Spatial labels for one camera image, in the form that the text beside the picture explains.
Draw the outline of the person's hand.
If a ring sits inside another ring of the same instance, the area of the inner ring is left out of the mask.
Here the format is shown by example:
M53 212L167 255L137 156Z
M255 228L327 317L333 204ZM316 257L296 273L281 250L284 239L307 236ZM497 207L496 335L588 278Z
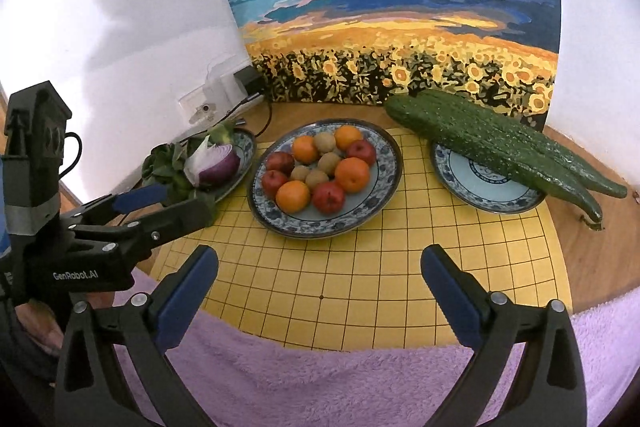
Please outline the person's hand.
M59 355L64 343L64 332L53 311L45 303L29 300L14 308L17 321L32 341L48 355Z

